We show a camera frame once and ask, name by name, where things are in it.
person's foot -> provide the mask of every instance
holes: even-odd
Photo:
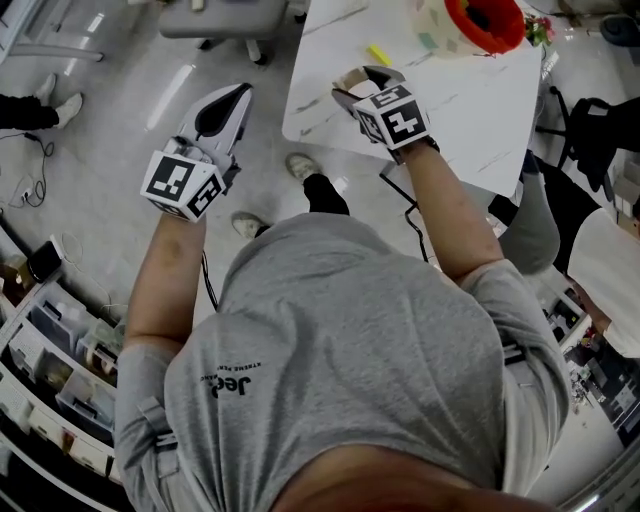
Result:
[[[74,117],[78,115],[80,109],[82,108],[82,94],[74,94],[65,101],[62,105],[60,105],[56,112],[58,113],[58,124],[55,125],[55,128],[62,130],[65,126],[69,124]]]
[[[320,164],[304,153],[290,153],[284,163],[289,174],[300,183],[304,183],[304,180],[313,174],[322,174]]]
[[[231,225],[238,234],[249,240],[253,240],[260,228],[269,226],[260,217],[248,212],[235,212],[231,215]]]
[[[49,100],[51,99],[51,93],[56,87],[56,82],[58,78],[55,73],[51,73],[44,83],[38,88],[38,90],[33,94],[40,101],[40,105],[43,107],[49,106]]]

office chair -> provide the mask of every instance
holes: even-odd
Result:
[[[258,65],[267,63],[257,39],[271,37],[282,23],[287,0],[207,0],[204,9],[194,11],[191,0],[167,5],[160,16],[160,33],[171,39],[198,39],[198,48],[212,46],[212,40],[244,39],[249,58]],[[304,23],[304,12],[296,15]]]
[[[562,170],[567,158],[578,162],[578,170],[585,174],[594,192],[604,188],[609,201],[614,193],[608,170],[618,149],[640,151],[640,98],[617,106],[598,98],[583,98],[571,114],[557,87],[550,92],[558,98],[564,130],[536,126],[536,132],[565,138],[558,168]]]

cable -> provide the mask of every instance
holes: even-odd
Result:
[[[24,136],[27,139],[33,140],[34,142],[40,144],[40,149],[42,150],[42,169],[40,171],[42,174],[42,180],[36,181],[35,185],[33,186],[33,193],[36,195],[39,202],[37,204],[33,204],[31,201],[29,201],[28,197],[26,199],[29,206],[31,206],[32,208],[38,208],[42,206],[42,203],[44,203],[44,198],[47,197],[47,177],[44,172],[44,162],[47,158],[53,155],[53,151],[56,146],[53,142],[49,142],[49,144],[45,146],[44,144],[42,144],[42,141],[38,137],[30,133],[25,133]]]
[[[209,262],[207,261],[207,253],[204,251],[202,251],[202,277],[204,278],[204,286],[209,294],[211,304],[213,304],[213,309],[218,311],[218,298],[216,297],[216,293],[213,291],[211,281],[209,281]]]
[[[65,235],[72,237],[78,243],[78,246],[80,247],[80,256],[78,258],[78,262],[77,263],[75,261],[69,259],[69,253],[67,252],[67,249],[66,249],[65,244],[64,244]],[[72,265],[73,268],[75,268],[80,274],[86,275],[89,279],[91,279],[96,284],[96,286],[98,288],[100,288],[100,290],[102,292],[104,292],[104,294],[107,296],[107,303],[105,304],[105,306],[121,306],[122,305],[122,304],[112,304],[111,303],[111,294],[106,290],[106,288],[104,286],[102,286],[98,281],[96,281],[96,279],[91,274],[88,274],[87,272],[85,272],[84,270],[82,270],[78,266],[80,264],[80,262],[82,261],[82,256],[84,256],[84,247],[82,246],[82,243],[80,242],[80,240],[78,240],[78,237],[76,237],[73,233],[69,233],[68,231],[63,231],[62,234],[60,235],[60,248],[62,249],[62,257],[64,258],[64,261],[66,261],[67,263]]]
[[[411,226],[414,229],[414,231],[418,233],[418,241],[420,243],[420,251],[422,252],[422,259],[428,263],[429,257],[427,256],[427,250],[424,246],[424,234],[422,233],[420,228],[416,226],[413,223],[413,221],[409,218],[409,214],[416,208],[418,208],[418,204],[417,203],[412,204],[411,208],[409,208],[406,212],[404,212],[404,219],[407,221],[407,224],[409,224],[409,226]]]
[[[542,9],[538,9],[535,5],[531,3],[531,0],[527,0],[527,5],[531,7],[534,11],[538,11],[540,14],[544,14],[545,16],[558,16],[558,17],[566,16],[566,14],[563,12],[545,12]]]
[[[16,188],[13,190],[13,194],[11,194],[11,198],[6,204],[11,208],[24,208],[24,205],[26,203],[33,208],[38,208],[39,206],[42,205],[47,195],[47,178],[45,176],[45,160],[53,155],[53,152],[55,150],[55,144],[53,142],[49,142],[49,144],[45,146],[39,137],[29,132],[20,132],[20,133],[14,133],[12,135],[5,135],[4,137],[0,137],[0,141],[4,139],[11,139],[13,137],[21,137],[21,136],[24,137],[25,139],[29,139],[30,141],[37,142],[38,144],[40,144],[40,149],[42,151],[42,168],[41,168],[42,179],[35,181],[33,179],[33,176],[31,175],[23,176],[18,182],[18,184],[16,185]],[[20,198],[22,200],[21,204],[19,205],[12,204],[13,200],[15,199],[16,192],[18,192],[20,185],[27,177],[31,179],[33,192],[36,195],[36,198],[38,199],[39,202],[32,203],[31,201],[29,201],[29,198],[25,199],[21,197]]]

floor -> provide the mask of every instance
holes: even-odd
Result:
[[[221,289],[226,270],[246,243],[231,227],[233,211],[248,210],[275,222],[307,209],[301,187],[284,170],[290,151],[317,158],[355,217],[399,251],[420,257],[416,234],[404,220],[406,202],[377,176],[383,162],[283,138],[280,126],[302,31],[292,15],[278,37],[265,45],[270,64],[258,67],[241,42],[227,41],[201,52],[191,41],[164,39],[157,32],[159,12],[156,4],[76,2],[62,32],[48,42],[99,49],[106,54],[103,62],[14,57],[0,68],[3,94],[27,95],[49,72],[56,72],[54,103],[78,91],[85,96],[83,110],[64,131],[40,134],[45,143],[56,145],[46,163],[47,197],[40,208],[8,206],[14,192],[39,178],[39,148],[22,138],[0,142],[0,206],[3,221],[32,249],[52,234],[64,243],[74,263],[65,263],[68,280],[94,310],[105,304],[126,305],[158,220],[158,211],[139,196],[151,152],[174,134],[191,103],[238,82],[254,85],[256,101],[236,151],[243,172],[208,214],[206,252],[215,290]],[[546,94],[550,84],[565,93],[570,105],[582,97],[619,103],[640,94],[640,72],[625,50],[560,22],[555,28],[556,41],[547,51],[549,65],[555,65],[541,86],[540,124],[552,127],[559,122],[557,106]],[[560,140],[532,137],[532,148],[549,162],[557,162],[560,145]],[[614,172],[626,158],[619,152]],[[567,165],[565,170],[586,184],[576,169]],[[604,204],[602,193],[596,197]],[[117,318],[126,308],[114,306],[109,312]],[[201,287],[196,321],[211,312]]]

storage box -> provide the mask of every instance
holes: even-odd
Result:
[[[76,344],[76,359],[94,373],[115,381],[122,345],[123,340],[115,329],[104,320],[97,320]]]
[[[9,353],[13,364],[35,384],[38,367],[46,354],[42,342],[20,325],[9,341]]]
[[[29,425],[38,433],[38,435],[44,437],[46,440],[51,441],[58,448],[63,451],[73,443],[73,437],[69,434],[62,425],[57,421],[46,415],[37,407],[31,411],[29,416]]]
[[[73,355],[78,338],[87,332],[90,318],[86,306],[58,283],[49,285],[30,315],[31,323],[69,355]]]
[[[99,475],[107,476],[109,456],[82,439],[76,439],[73,442],[69,455],[71,455],[73,460],[78,464],[82,464]]]
[[[26,397],[7,380],[0,381],[0,409],[25,434],[29,433],[29,415],[33,409]]]
[[[31,310],[31,323],[44,336],[67,354],[73,354],[79,333],[62,322],[62,315],[50,302],[36,304]]]
[[[87,434],[104,442],[113,440],[115,398],[105,388],[74,371],[56,401]]]

